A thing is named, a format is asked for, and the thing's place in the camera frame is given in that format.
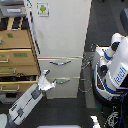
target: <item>white refrigerator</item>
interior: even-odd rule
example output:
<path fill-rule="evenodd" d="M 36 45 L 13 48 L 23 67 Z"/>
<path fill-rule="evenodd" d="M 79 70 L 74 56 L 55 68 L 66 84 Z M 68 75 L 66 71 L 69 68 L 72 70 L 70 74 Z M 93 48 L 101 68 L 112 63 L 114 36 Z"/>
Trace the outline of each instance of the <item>white refrigerator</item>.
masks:
<path fill-rule="evenodd" d="M 55 89 L 48 99 L 76 98 L 91 0 L 24 0 L 40 66 Z"/>

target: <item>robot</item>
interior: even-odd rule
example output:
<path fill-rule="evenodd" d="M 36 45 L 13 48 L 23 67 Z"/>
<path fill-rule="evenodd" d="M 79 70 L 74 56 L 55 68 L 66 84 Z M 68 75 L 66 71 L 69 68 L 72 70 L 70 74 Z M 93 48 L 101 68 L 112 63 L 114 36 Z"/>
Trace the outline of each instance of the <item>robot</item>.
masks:
<path fill-rule="evenodd" d="M 33 84 L 9 109 L 9 114 L 0 115 L 0 128 L 15 128 L 20 125 L 25 118 L 30 114 L 35 105 L 43 97 L 42 92 L 55 88 L 56 80 L 50 83 L 46 79 L 49 70 L 43 71 L 38 85 Z"/>
<path fill-rule="evenodd" d="M 111 46 L 96 47 L 92 61 L 94 94 L 102 103 L 118 104 L 128 90 L 128 37 L 115 33 Z"/>

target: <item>sticker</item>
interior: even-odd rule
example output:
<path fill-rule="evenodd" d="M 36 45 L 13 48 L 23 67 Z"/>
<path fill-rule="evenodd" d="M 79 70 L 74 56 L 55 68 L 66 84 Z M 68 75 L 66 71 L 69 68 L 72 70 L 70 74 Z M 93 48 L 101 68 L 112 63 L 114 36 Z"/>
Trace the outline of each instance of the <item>sticker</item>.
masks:
<path fill-rule="evenodd" d="M 7 33 L 7 35 L 8 35 L 8 38 L 13 38 L 12 33 Z"/>
<path fill-rule="evenodd" d="M 1 57 L 6 57 L 5 55 L 0 55 Z"/>
<path fill-rule="evenodd" d="M 28 57 L 27 53 L 13 53 L 14 57 L 16 58 L 23 58 L 23 57 Z"/>
<path fill-rule="evenodd" d="M 49 16 L 49 5 L 48 3 L 37 3 L 37 10 L 39 16 Z"/>
<path fill-rule="evenodd" d="M 9 67 L 8 69 L 13 69 L 13 67 Z"/>

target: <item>refrigerator door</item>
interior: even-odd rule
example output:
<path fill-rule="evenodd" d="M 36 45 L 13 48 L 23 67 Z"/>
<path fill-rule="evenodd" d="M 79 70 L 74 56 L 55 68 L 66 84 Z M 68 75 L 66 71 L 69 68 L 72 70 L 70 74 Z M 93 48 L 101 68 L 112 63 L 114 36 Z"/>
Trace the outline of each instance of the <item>refrigerator door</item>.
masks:
<path fill-rule="evenodd" d="M 25 0 L 37 57 L 82 56 L 91 0 Z"/>

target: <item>drawer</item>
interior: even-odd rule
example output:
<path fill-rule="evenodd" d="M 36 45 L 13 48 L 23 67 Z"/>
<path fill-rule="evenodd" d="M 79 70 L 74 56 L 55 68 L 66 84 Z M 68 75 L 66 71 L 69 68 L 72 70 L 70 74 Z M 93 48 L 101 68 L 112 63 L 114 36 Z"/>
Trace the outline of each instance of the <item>drawer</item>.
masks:
<path fill-rule="evenodd" d="M 38 76 L 33 81 L 0 82 L 0 93 L 25 92 L 33 84 L 38 83 Z"/>
<path fill-rule="evenodd" d="M 57 79 L 54 89 L 46 92 L 47 99 L 53 98 L 76 98 L 78 92 L 79 79 Z"/>
<path fill-rule="evenodd" d="M 0 66 L 35 65 L 31 49 L 0 50 Z"/>
<path fill-rule="evenodd" d="M 36 65 L 32 66 L 13 66 L 0 67 L 0 77 L 2 76 L 16 76 L 16 75 L 38 75 L 39 71 Z"/>
<path fill-rule="evenodd" d="M 0 31 L 0 49 L 31 48 L 27 30 Z"/>
<path fill-rule="evenodd" d="M 79 77 L 82 59 L 38 59 L 40 70 L 50 70 L 48 78 Z"/>
<path fill-rule="evenodd" d="M 26 16 L 24 5 L 0 6 L 4 17 L 23 17 Z"/>

